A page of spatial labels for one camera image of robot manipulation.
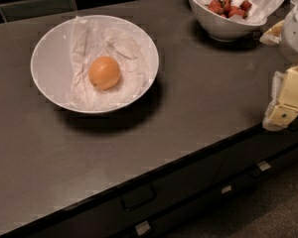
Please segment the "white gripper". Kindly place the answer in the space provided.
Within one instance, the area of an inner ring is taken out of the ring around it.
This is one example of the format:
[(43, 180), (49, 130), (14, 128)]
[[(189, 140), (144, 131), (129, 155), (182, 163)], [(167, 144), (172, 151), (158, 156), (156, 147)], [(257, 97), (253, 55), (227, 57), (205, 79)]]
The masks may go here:
[[(259, 41), (268, 46), (280, 43), (284, 56), (289, 61), (298, 63), (298, 1), (285, 20), (279, 21), (263, 33)], [(271, 101), (265, 111), (262, 127), (268, 131), (279, 131), (287, 128), (297, 117), (298, 64), (295, 64), (284, 73), (275, 72), (272, 79)]]

